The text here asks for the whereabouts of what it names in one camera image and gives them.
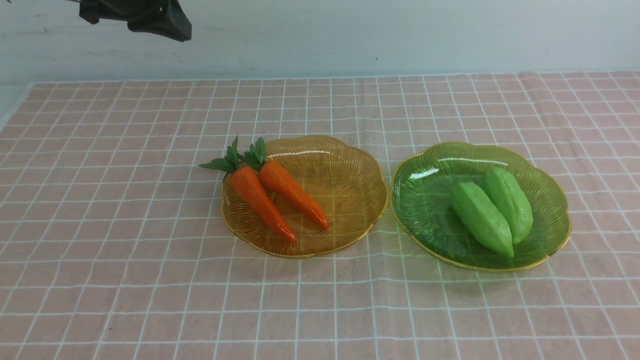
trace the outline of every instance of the white wall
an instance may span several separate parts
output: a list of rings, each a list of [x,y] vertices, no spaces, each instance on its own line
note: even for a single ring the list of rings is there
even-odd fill
[[[640,69],[640,0],[182,0],[193,40],[0,0],[0,85]]]

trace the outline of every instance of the plate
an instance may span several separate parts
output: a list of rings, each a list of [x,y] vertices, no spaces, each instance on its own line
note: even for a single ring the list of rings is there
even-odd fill
[[[228,184],[222,186],[222,217],[240,239],[271,255],[310,258],[344,249],[363,238],[387,206],[388,191],[378,162],[366,152],[329,136],[281,138],[266,143],[277,161],[313,196],[329,220],[322,230],[283,198],[267,192],[298,241],[271,232]]]
[[[533,212],[533,228],[514,247],[511,260],[475,241],[451,208],[452,187],[461,181],[480,184],[492,167],[505,168],[516,177]],[[525,158],[495,145],[444,142],[404,160],[393,176],[391,208],[400,226],[431,255],[486,272],[532,268],[561,249],[572,229],[558,183]]]

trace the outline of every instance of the green glass plate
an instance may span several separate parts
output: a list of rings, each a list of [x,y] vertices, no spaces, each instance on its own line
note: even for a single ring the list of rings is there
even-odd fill
[[[508,260],[480,245],[451,208],[452,187],[480,184],[493,167],[511,172],[533,210],[533,228]],[[532,268],[569,239],[571,218],[558,183],[515,152],[494,145],[444,142],[400,164],[394,174],[392,212],[400,226],[425,250],[447,263],[471,270],[514,272]]]

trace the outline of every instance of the orange carrot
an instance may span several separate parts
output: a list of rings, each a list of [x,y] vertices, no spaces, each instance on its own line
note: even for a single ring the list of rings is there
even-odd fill
[[[296,241],[296,235],[282,218],[267,193],[264,192],[255,171],[250,167],[240,167],[237,143],[238,138],[236,137],[232,145],[227,147],[227,154],[224,158],[214,159],[198,166],[228,173],[231,187],[240,198],[249,204],[249,207],[258,214],[260,219],[283,239]]]
[[[241,158],[258,172],[258,180],[267,190],[282,195],[322,229],[329,228],[329,221],[317,201],[304,191],[282,165],[267,159],[267,146],[263,138],[259,138],[255,145],[251,144],[249,151]]]

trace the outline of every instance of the green carrot top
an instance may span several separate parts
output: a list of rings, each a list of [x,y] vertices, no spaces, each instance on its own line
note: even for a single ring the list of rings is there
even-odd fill
[[[267,145],[263,138],[259,138],[255,145],[249,145],[249,151],[245,151],[244,155],[238,155],[240,160],[252,167],[255,171],[260,172],[262,166],[267,162]]]
[[[240,169],[241,156],[238,154],[238,137],[231,146],[227,147],[227,153],[224,158],[213,159],[206,164],[199,164],[199,167],[209,168],[211,170],[219,170],[228,172],[229,174]]]

